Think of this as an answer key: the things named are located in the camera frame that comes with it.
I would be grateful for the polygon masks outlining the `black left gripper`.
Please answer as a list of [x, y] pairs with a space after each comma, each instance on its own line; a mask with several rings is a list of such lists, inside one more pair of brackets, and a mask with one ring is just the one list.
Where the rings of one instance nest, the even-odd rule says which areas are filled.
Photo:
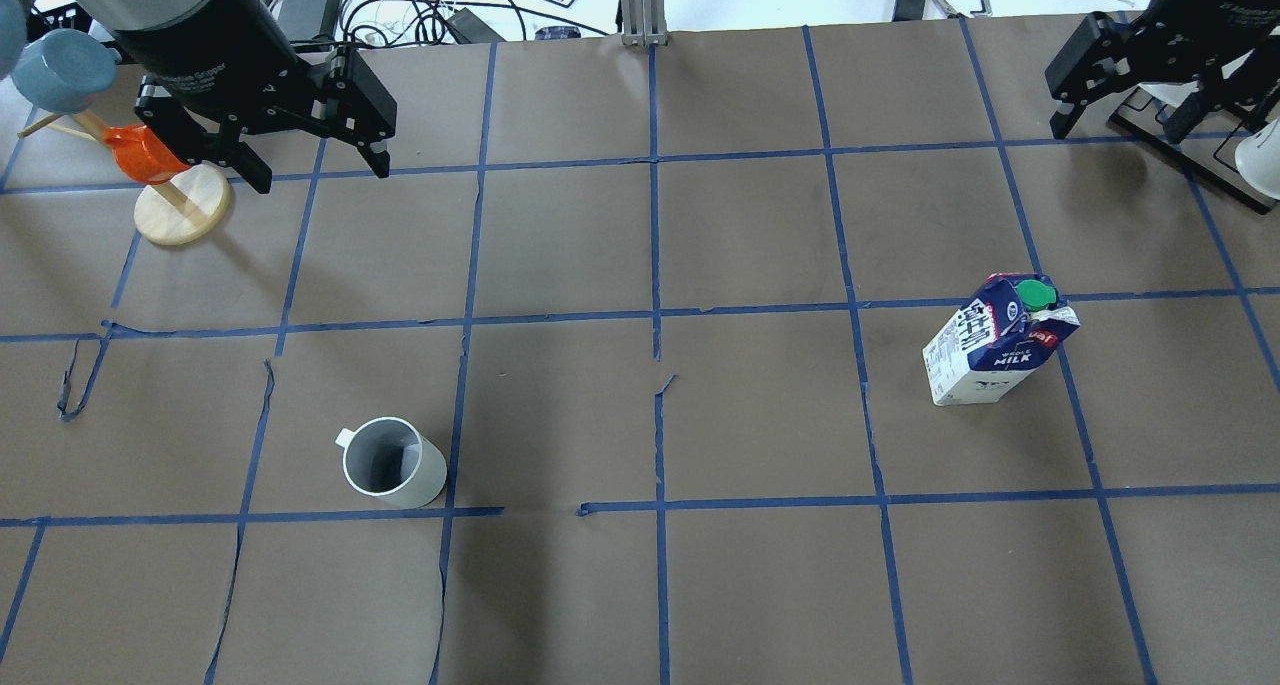
[[300, 58], [265, 0], [76, 0], [143, 69], [134, 114], [183, 164], [230, 169], [260, 195], [273, 172], [250, 134], [305, 132], [335, 138], [379, 179], [398, 102], [343, 44], [317, 74]]

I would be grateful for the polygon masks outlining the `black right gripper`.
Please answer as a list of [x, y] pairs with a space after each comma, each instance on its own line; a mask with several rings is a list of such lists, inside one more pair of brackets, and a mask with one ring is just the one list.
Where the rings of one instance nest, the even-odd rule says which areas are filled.
[[1057, 110], [1052, 138], [1064, 141], [1091, 102], [1134, 85], [1193, 85], [1164, 124], [1181, 143], [1206, 117], [1245, 108], [1253, 133], [1277, 105], [1279, 0], [1149, 0], [1135, 20], [1088, 12], [1044, 69]]

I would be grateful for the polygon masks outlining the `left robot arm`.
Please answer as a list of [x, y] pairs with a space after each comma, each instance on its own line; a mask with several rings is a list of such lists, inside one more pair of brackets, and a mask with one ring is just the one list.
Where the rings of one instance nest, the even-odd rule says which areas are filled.
[[228, 166], [260, 193], [273, 172], [247, 134], [349, 143], [390, 174], [394, 97], [353, 44], [307, 61], [265, 0], [76, 0], [147, 76], [136, 115], [186, 164]]

